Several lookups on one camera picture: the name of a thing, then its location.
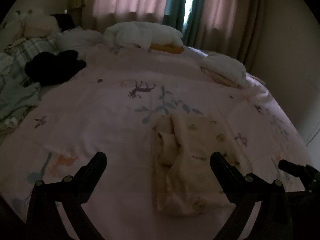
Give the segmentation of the brown curtain right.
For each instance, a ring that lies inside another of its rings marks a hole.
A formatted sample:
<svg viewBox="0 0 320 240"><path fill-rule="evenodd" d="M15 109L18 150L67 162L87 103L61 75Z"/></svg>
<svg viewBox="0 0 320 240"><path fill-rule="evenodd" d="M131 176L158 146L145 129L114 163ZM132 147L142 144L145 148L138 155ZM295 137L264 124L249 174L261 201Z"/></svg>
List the brown curtain right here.
<svg viewBox="0 0 320 240"><path fill-rule="evenodd" d="M204 0L197 48L228 55L250 68L264 9L265 0Z"/></svg>

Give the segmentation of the white pillow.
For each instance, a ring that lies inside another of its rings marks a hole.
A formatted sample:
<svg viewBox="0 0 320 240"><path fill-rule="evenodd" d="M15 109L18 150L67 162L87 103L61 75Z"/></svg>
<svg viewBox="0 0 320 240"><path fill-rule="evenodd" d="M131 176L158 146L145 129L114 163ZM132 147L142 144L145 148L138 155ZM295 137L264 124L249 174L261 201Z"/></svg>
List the white pillow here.
<svg viewBox="0 0 320 240"><path fill-rule="evenodd" d="M75 50L78 52L78 59L84 60L91 46L102 41L103 35L95 30L84 30L75 28L64 31L56 40L55 44L59 52Z"/></svg>

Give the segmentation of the pink curtain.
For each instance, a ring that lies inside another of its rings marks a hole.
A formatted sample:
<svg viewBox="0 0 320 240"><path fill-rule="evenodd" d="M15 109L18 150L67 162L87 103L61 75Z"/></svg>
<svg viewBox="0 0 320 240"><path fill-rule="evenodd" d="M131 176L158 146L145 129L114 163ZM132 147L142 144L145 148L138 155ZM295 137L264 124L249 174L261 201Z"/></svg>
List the pink curtain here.
<svg viewBox="0 0 320 240"><path fill-rule="evenodd" d="M167 0L94 0L92 16L98 28L119 22L161 23Z"/></svg>

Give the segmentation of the teal curtain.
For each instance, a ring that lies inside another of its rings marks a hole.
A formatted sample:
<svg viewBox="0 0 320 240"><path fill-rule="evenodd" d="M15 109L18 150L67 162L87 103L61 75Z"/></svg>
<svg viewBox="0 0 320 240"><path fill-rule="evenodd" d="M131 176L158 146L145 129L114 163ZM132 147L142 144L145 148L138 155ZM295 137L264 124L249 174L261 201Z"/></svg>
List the teal curtain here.
<svg viewBox="0 0 320 240"><path fill-rule="evenodd" d="M180 31L184 45L195 47L203 6L204 0L167 0L162 23Z"/></svg>

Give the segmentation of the black clothing pile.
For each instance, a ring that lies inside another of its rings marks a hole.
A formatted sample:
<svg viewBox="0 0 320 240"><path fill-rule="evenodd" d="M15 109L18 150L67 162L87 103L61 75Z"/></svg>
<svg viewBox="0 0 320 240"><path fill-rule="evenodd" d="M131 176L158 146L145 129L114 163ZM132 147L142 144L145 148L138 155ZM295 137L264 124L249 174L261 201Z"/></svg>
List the black clothing pile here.
<svg viewBox="0 0 320 240"><path fill-rule="evenodd" d="M87 66L84 60L78 59L78 56L76 50L62 51L57 55L49 52L37 54L24 67L27 81L23 86L39 83L41 87L49 87L69 81Z"/></svg>

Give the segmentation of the plaid green white blanket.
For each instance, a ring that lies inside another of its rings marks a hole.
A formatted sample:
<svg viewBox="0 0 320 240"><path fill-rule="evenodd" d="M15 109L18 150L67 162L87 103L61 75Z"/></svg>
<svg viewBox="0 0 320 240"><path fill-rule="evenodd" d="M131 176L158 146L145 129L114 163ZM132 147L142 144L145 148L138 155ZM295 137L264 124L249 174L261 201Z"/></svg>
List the plaid green white blanket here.
<svg viewBox="0 0 320 240"><path fill-rule="evenodd" d="M13 43L1 53L1 132L10 132L39 104L40 85L24 87L27 81L25 65L37 54L59 53L55 44L57 36L34 37Z"/></svg>

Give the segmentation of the white pink plush toy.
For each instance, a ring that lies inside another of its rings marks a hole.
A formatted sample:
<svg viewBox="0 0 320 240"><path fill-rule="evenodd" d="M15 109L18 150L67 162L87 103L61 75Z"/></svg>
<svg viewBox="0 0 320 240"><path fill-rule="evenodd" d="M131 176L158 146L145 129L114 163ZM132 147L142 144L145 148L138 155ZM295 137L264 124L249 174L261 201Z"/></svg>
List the white pink plush toy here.
<svg viewBox="0 0 320 240"><path fill-rule="evenodd" d="M11 31L15 39L48 37L61 31L56 18L45 15L41 9L13 12L4 22L3 30Z"/></svg>

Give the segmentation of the white fluffy duck plush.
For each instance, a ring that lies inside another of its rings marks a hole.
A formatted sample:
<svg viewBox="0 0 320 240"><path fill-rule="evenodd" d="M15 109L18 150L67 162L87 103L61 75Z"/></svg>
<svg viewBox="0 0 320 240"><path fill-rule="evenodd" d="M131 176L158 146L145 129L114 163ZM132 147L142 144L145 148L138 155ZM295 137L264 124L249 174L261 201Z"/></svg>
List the white fluffy duck plush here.
<svg viewBox="0 0 320 240"><path fill-rule="evenodd" d="M121 22L105 29L103 42L109 47L139 47L171 54L184 51L182 33L170 26L150 22Z"/></svg>

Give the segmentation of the cream patterned baby garment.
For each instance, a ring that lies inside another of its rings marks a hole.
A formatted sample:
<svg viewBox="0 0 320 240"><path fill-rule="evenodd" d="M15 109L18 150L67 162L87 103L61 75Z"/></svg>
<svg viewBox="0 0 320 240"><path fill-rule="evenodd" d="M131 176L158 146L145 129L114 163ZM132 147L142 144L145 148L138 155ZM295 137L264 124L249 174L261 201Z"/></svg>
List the cream patterned baby garment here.
<svg viewBox="0 0 320 240"><path fill-rule="evenodd" d="M156 207L171 216L194 216L231 207L212 169L220 152L229 164L240 150L225 125L212 117L171 114L155 123Z"/></svg>

